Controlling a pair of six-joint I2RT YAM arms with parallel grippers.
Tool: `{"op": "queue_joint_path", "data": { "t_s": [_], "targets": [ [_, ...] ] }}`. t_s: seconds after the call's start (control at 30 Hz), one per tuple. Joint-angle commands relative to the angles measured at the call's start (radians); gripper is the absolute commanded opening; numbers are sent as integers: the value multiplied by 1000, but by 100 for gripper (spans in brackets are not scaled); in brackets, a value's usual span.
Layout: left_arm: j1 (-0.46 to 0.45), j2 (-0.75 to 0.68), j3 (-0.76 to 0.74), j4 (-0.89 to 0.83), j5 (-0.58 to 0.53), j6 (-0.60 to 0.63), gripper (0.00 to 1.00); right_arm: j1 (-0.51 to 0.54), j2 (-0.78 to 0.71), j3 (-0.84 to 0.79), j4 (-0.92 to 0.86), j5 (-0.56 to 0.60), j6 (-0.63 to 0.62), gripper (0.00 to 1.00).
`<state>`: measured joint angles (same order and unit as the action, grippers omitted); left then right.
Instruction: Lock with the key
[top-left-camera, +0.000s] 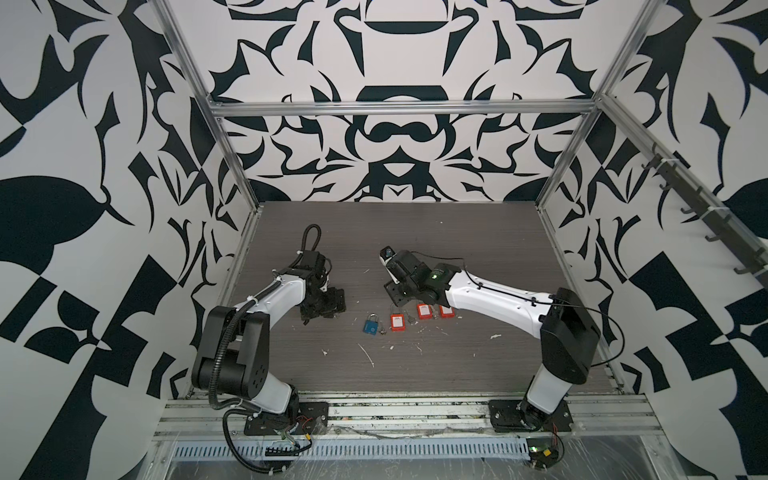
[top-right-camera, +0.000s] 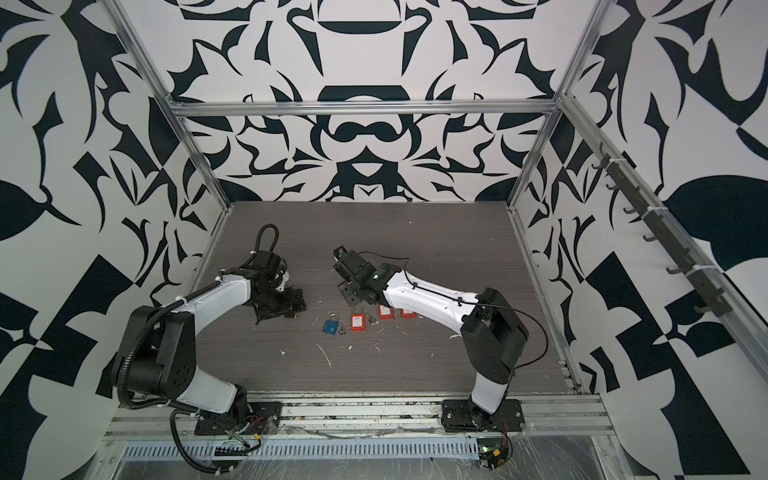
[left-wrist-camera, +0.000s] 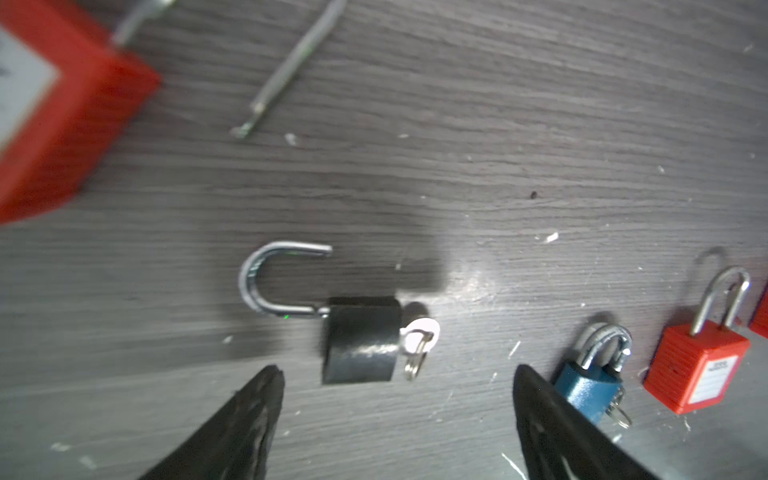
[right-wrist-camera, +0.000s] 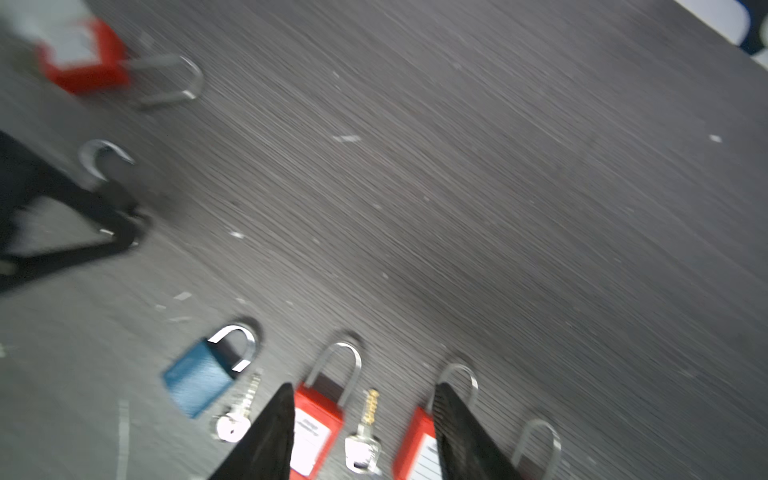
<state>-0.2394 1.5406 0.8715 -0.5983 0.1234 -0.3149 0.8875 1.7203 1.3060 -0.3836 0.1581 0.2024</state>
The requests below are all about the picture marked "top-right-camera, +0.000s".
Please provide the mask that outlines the blue padlock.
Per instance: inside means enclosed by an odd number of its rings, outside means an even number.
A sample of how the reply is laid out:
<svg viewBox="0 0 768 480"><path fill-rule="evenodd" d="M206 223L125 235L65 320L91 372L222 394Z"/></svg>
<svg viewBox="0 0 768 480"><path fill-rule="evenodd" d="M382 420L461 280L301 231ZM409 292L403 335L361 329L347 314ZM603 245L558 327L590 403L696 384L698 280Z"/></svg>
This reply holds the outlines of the blue padlock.
<svg viewBox="0 0 768 480"><path fill-rule="evenodd" d="M327 335L336 335L341 331L341 318L338 314L332 313L325 320L322 332Z"/></svg>

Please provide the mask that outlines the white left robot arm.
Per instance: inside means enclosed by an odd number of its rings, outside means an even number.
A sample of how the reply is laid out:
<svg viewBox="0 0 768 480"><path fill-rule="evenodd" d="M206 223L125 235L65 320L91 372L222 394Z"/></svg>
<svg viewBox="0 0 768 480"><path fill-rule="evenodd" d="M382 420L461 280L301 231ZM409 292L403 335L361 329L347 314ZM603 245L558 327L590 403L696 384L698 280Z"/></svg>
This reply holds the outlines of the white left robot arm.
<svg viewBox="0 0 768 480"><path fill-rule="evenodd" d="M229 311L251 307L257 322L292 318L306 309L292 286L285 259L256 250L241 266L160 307L134 310L114 359L112 383L122 406L180 409L243 416L244 390L204 371L197 362L197 336Z"/></svg>

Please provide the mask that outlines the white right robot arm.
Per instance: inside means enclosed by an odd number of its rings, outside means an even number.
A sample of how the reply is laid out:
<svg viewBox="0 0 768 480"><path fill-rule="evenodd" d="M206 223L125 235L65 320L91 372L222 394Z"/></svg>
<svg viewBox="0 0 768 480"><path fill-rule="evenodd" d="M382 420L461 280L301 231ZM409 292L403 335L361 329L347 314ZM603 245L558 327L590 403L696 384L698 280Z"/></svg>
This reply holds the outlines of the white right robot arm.
<svg viewBox="0 0 768 480"><path fill-rule="evenodd" d="M503 295L492 288L461 292L412 275L390 263L374 265L354 250L333 251L339 290L351 306L401 310L431 319L459 334L475 369L469 407L490 417L501 410L529 331Z"/></svg>

